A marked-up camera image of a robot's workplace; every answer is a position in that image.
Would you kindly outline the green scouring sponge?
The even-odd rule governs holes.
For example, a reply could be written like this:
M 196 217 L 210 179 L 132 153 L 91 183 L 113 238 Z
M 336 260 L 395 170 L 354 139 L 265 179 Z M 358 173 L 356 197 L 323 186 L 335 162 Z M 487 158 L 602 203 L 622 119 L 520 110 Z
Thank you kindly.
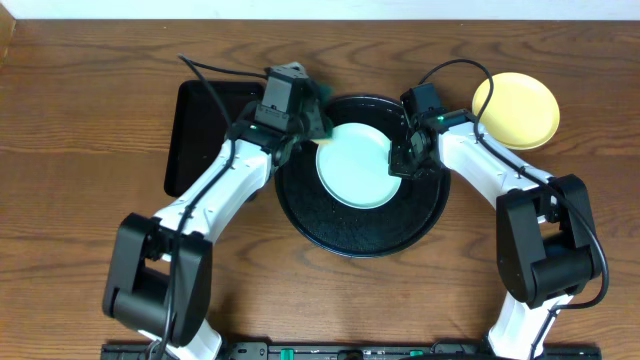
M 320 114 L 321 129 L 311 137 L 311 140 L 314 143 L 321 145 L 331 141 L 334 128 L 332 120 L 326 113 L 326 108 L 333 94 L 333 89 L 329 85 L 317 82 L 313 84 L 313 89 L 318 100 L 317 107 Z

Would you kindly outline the light green plate stained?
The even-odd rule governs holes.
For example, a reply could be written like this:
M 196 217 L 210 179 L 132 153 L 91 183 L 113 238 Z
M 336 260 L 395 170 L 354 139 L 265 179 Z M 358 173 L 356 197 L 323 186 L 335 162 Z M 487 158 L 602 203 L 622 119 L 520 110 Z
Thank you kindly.
M 389 174 L 391 140 L 362 123 L 345 123 L 319 143 L 315 166 L 325 190 L 351 208 L 368 210 L 389 202 L 402 179 Z

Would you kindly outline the yellow plate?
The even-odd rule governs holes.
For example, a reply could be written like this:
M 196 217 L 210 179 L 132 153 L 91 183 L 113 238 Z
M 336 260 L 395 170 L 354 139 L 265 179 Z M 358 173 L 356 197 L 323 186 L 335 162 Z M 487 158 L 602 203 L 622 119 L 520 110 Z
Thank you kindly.
M 494 90 L 489 95 L 489 81 L 475 91 L 472 111 L 490 135 L 503 146 L 530 150 L 547 143 L 560 123 L 560 109 L 553 93 L 539 80 L 526 74 L 505 72 L 492 77 Z

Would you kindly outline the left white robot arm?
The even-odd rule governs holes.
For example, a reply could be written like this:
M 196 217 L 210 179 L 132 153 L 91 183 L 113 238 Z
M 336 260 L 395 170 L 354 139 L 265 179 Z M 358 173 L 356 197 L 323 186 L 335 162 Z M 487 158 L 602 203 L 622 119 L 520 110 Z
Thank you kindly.
M 214 359 L 221 335 L 208 323 L 213 247 L 240 207 L 307 140 L 330 137 L 323 99 L 280 110 L 245 106 L 227 125 L 207 170 L 152 217 L 119 225 L 103 298 L 104 313 L 150 339 L 143 359 Z

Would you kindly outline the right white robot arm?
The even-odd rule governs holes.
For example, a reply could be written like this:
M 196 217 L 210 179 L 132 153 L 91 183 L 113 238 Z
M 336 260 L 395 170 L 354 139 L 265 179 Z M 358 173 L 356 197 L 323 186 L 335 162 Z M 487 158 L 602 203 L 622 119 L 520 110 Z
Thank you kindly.
M 486 342 L 504 359 L 537 359 L 556 317 L 597 305 L 574 302 L 587 283 L 609 280 L 588 192 L 575 175 L 554 177 L 497 142 L 467 110 L 412 114 L 391 143 L 389 171 L 415 179 L 455 172 L 494 208 L 499 276 L 507 290 Z

